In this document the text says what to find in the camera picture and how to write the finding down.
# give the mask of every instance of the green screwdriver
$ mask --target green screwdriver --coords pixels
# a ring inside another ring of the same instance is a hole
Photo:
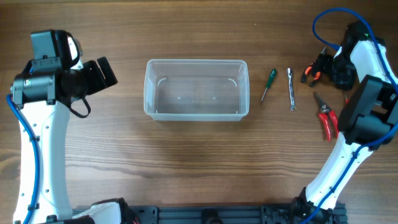
[[[268,82],[266,85],[266,90],[264,91],[264,94],[262,95],[262,98],[261,98],[261,103],[264,100],[264,97],[266,96],[268,88],[271,87],[271,84],[274,81],[275,76],[276,76],[276,69],[272,69],[271,73],[269,74]]]

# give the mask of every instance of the transparent plastic container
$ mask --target transparent plastic container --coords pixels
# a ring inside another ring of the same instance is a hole
[[[242,60],[152,59],[144,111],[160,121],[240,121],[249,112],[249,94]]]

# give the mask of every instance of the orange part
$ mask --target orange part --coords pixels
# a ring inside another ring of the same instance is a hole
[[[318,80],[318,79],[319,79],[319,77],[321,77],[321,72],[317,72],[317,74],[315,75],[315,78],[314,78],[314,80]]]
[[[308,68],[305,70],[304,74],[308,75],[308,73],[311,71],[311,66],[308,66]]]

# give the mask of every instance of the wrench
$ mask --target wrench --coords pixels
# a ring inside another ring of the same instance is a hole
[[[294,103],[294,91],[293,91],[293,71],[292,69],[287,69],[287,77],[289,78],[289,93],[290,93],[290,110],[296,110],[296,105]]]

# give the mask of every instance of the pliers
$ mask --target pliers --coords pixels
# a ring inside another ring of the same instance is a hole
[[[326,139],[328,141],[331,140],[331,131],[330,131],[330,127],[329,127],[329,120],[328,118],[331,119],[331,122],[333,123],[333,127],[335,128],[335,131],[337,133],[338,136],[338,120],[337,120],[337,116],[336,113],[320,98],[319,94],[317,92],[314,93],[314,97],[316,99],[316,101],[318,102],[318,106],[319,106],[319,113],[318,113],[318,117],[319,119],[321,119],[323,126],[325,127],[325,131],[326,131]]]
[[[311,73],[314,77],[313,81],[310,83],[310,87],[315,86],[319,81],[322,73],[329,73],[331,69],[331,63],[333,62],[333,56],[326,54],[327,48],[325,47],[322,52],[318,55],[318,58],[313,61],[303,72],[301,76],[301,82],[305,83],[307,81],[307,76]]]

